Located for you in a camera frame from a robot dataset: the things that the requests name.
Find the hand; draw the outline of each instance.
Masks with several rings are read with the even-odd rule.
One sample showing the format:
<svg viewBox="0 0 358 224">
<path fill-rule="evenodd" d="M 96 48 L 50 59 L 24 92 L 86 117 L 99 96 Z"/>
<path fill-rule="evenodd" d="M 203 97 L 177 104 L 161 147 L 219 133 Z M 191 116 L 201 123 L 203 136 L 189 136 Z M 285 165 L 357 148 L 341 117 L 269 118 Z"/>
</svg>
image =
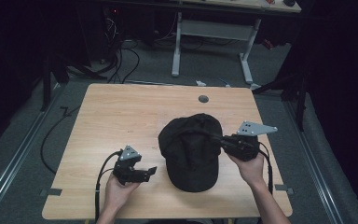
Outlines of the hand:
<svg viewBox="0 0 358 224">
<path fill-rule="evenodd" d="M 264 156 L 261 153 L 258 153 L 251 161 L 241 161 L 236 157 L 228 156 L 238 165 L 242 179 L 250 187 L 260 183 L 265 184 L 263 179 Z"/>
<path fill-rule="evenodd" d="M 126 183 L 121 185 L 117 178 L 111 174 L 109 180 L 106 183 L 105 189 L 105 207 L 120 209 L 130 198 L 132 192 L 137 189 L 141 183 Z"/>
<path fill-rule="evenodd" d="M 105 201 L 98 223 L 113 223 L 118 210 L 140 185 L 141 183 L 126 183 L 126 185 L 121 185 L 117 178 L 111 174 L 106 183 Z"/>
</svg>

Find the black baseball cap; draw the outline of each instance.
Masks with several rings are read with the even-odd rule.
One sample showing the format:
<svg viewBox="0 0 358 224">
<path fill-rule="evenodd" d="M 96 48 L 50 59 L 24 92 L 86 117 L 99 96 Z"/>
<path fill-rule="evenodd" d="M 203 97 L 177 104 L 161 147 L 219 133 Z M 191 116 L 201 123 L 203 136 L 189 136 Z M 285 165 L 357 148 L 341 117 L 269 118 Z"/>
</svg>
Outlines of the black baseball cap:
<svg viewBox="0 0 358 224">
<path fill-rule="evenodd" d="M 158 135 L 172 183 L 187 192 L 201 192 L 216 183 L 219 174 L 220 122 L 207 114 L 170 121 Z"/>
</svg>

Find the cap brim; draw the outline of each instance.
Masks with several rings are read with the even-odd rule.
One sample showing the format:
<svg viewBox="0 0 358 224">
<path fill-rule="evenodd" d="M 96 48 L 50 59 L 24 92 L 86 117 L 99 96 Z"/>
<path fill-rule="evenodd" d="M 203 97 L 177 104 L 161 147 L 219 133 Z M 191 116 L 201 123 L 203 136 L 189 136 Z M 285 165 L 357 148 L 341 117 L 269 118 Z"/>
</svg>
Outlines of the cap brim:
<svg viewBox="0 0 358 224">
<path fill-rule="evenodd" d="M 218 157 L 198 167 L 195 171 L 178 166 L 174 161 L 166 160 L 166 164 L 171 182 L 177 188 L 187 192 L 202 192 L 210 189 L 219 176 Z"/>
</svg>

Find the forearm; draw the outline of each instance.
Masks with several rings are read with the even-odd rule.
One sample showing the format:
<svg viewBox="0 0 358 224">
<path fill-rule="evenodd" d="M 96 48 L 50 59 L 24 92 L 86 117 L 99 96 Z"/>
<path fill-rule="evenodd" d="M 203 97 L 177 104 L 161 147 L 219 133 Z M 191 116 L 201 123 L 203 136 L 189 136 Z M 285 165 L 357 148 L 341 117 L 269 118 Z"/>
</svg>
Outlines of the forearm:
<svg viewBox="0 0 358 224">
<path fill-rule="evenodd" d="M 251 189 L 263 224 L 290 223 L 289 219 L 284 215 L 282 209 L 270 194 L 264 181 L 252 185 Z"/>
<path fill-rule="evenodd" d="M 105 207 L 98 218 L 97 224 L 113 224 L 115 223 L 115 217 L 118 208 Z"/>
</svg>

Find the wrist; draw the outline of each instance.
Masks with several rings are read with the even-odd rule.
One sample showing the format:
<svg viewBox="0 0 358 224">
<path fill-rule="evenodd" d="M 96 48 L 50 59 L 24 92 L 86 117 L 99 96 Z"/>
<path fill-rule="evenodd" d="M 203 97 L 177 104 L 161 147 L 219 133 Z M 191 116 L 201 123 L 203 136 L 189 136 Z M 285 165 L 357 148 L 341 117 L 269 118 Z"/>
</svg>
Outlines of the wrist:
<svg viewBox="0 0 358 224">
<path fill-rule="evenodd" d="M 267 184 L 263 178 L 248 183 L 252 190 L 268 189 Z"/>
<path fill-rule="evenodd" d="M 115 206 L 105 206 L 100 214 L 98 223 L 114 223 L 118 210 L 119 208 Z"/>
</svg>

